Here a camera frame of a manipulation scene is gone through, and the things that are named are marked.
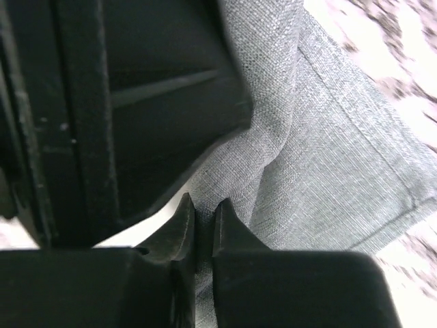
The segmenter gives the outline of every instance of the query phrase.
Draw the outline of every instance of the black plastic part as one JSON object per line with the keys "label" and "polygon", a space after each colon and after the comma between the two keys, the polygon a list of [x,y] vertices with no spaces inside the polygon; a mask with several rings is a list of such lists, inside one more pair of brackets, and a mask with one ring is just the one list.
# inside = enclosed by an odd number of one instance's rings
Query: black plastic part
{"label": "black plastic part", "polygon": [[2,251],[0,327],[192,328],[193,238],[186,196],[137,249]]}
{"label": "black plastic part", "polygon": [[89,247],[153,215],[250,127],[215,0],[1,6],[0,159],[19,167],[6,178],[41,246]]}
{"label": "black plastic part", "polygon": [[216,212],[212,260],[219,327],[401,327],[369,256],[272,251],[254,238],[224,201]]}

